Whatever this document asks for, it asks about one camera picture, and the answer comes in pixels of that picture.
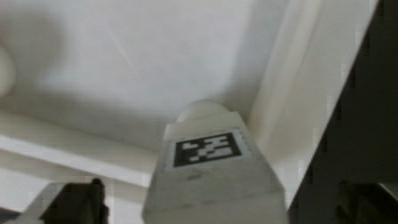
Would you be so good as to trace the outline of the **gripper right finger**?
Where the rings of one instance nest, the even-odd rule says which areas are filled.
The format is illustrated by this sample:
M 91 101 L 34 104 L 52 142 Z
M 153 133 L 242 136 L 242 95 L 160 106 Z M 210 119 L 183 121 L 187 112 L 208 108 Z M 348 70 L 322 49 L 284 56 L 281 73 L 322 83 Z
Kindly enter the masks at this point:
M 398 224 L 398 183 L 340 183 L 336 224 Z

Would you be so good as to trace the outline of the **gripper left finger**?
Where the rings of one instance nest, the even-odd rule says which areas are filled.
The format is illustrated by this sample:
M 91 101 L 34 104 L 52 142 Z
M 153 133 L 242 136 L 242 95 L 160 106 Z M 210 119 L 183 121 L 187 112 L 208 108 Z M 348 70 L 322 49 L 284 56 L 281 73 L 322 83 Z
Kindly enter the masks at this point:
M 101 180 L 50 183 L 11 224 L 109 224 Z

